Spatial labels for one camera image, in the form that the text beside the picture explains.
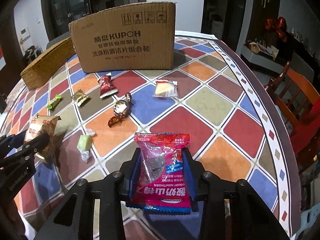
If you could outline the person left hand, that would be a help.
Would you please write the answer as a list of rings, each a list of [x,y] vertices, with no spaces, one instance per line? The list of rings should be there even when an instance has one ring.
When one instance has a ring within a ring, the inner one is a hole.
[[[12,226],[14,232],[21,238],[27,239],[25,236],[25,226],[18,213],[18,208],[14,200],[11,200],[5,204],[1,204],[1,209],[4,213],[4,218]]]

